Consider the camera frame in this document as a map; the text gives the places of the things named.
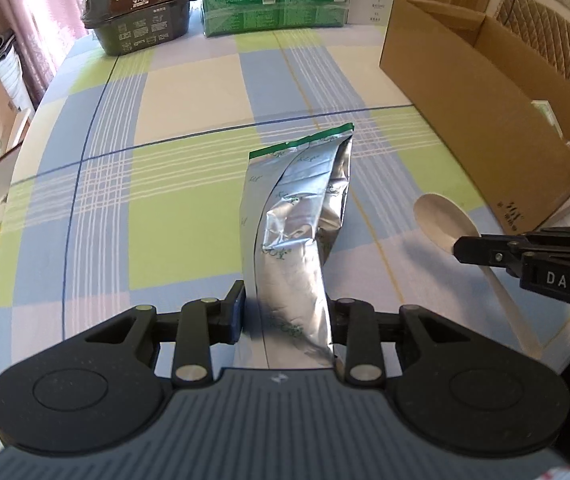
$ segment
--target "quilted chair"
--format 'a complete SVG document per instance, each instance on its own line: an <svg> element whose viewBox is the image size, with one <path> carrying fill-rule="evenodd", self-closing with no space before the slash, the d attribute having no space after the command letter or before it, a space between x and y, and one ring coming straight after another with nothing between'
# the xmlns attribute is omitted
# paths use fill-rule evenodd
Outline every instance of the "quilted chair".
<svg viewBox="0 0 570 480"><path fill-rule="evenodd" d="M502 0L495 18L507 19L513 0ZM537 50L570 82L570 22L536 0L516 0L505 24L521 40Z"/></svg>

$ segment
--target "spoon handle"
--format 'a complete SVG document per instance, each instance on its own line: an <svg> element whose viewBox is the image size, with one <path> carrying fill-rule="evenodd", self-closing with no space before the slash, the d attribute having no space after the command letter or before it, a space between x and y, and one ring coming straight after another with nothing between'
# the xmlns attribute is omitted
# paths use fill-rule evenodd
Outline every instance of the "spoon handle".
<svg viewBox="0 0 570 480"><path fill-rule="evenodd" d="M479 266L482 269L487 281L492 285L494 294L498 298L498 302L505 312L507 321L511 329L516 335L516 339L520 343L523 352L533 358L539 360L543 355L543 347L536 336L536 333L531 329L529 323L521 313L518 305L511 299L509 292L505 289L504 285L494 274L491 267Z"/></svg>

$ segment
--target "black mount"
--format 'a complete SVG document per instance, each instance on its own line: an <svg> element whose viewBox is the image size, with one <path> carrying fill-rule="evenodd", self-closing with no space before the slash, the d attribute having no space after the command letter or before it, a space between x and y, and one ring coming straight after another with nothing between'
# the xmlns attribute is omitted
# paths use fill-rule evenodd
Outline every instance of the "black mount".
<svg viewBox="0 0 570 480"><path fill-rule="evenodd" d="M521 288L570 303L570 228L462 237L453 252L462 264L503 267Z"/></svg>
<svg viewBox="0 0 570 480"><path fill-rule="evenodd" d="M139 305L13 365L0 375L0 439L60 456L140 434L177 390L215 383L209 346L238 340L244 299L238 281L224 300L190 301L173 314ZM420 306L384 314L351 298L328 304L333 340L347 346L337 376L381 392L414 433L437 446L519 456L548 446L564 422L569 395L545 365ZM172 378L158 378L159 345L171 341ZM382 342L396 343L402 376L386 377Z"/></svg>

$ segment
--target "box flap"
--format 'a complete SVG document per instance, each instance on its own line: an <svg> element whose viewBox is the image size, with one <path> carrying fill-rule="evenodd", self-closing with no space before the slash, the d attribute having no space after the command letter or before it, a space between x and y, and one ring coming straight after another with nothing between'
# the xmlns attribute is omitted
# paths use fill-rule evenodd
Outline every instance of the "box flap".
<svg viewBox="0 0 570 480"><path fill-rule="evenodd" d="M447 144L506 232L535 229L570 197L570 150L531 99L415 2L394 0L380 68Z"/></svg>
<svg viewBox="0 0 570 480"><path fill-rule="evenodd" d="M570 83L540 54L494 19L483 23L475 48L532 100L549 101L570 140Z"/></svg>
<svg viewBox="0 0 570 480"><path fill-rule="evenodd" d="M427 12L432 18L449 28L467 43L476 43L485 15L465 7L455 7L433 0L407 0L413 6Z"/></svg>

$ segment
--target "green square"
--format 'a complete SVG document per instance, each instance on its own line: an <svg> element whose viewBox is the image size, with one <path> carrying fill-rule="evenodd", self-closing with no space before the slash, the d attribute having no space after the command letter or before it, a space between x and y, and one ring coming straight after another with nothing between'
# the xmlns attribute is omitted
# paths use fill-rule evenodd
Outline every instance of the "green square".
<svg viewBox="0 0 570 480"><path fill-rule="evenodd" d="M78 76L70 89L70 94L105 84L110 76L114 62L116 62L116 58L107 56L103 49L92 52L83 68L78 71Z"/></svg>
<svg viewBox="0 0 570 480"><path fill-rule="evenodd" d="M236 36L234 36L234 40L236 41L236 48L239 53L279 49L279 43L271 30L236 34Z"/></svg>
<svg viewBox="0 0 570 480"><path fill-rule="evenodd" d="M0 234L0 307L12 306L18 253L34 182L30 179L9 189Z"/></svg>
<svg viewBox="0 0 570 480"><path fill-rule="evenodd" d="M238 208L255 128L134 150L130 289L240 272Z"/></svg>
<svg viewBox="0 0 570 480"><path fill-rule="evenodd" d="M379 131L424 193L438 193L465 211L484 205L465 170L413 106L372 110Z"/></svg>
<svg viewBox="0 0 570 480"><path fill-rule="evenodd" d="M102 49L93 52L92 56L88 57L88 62L79 70L78 77L70 89L70 94L104 85L108 78L110 81L116 81L127 76L148 72L153 51L154 49L148 48L119 57L107 56Z"/></svg>
<svg viewBox="0 0 570 480"><path fill-rule="evenodd" d="M237 34L234 39L239 52L282 50L285 48L321 46L323 44L319 34L309 28L248 32L246 34Z"/></svg>

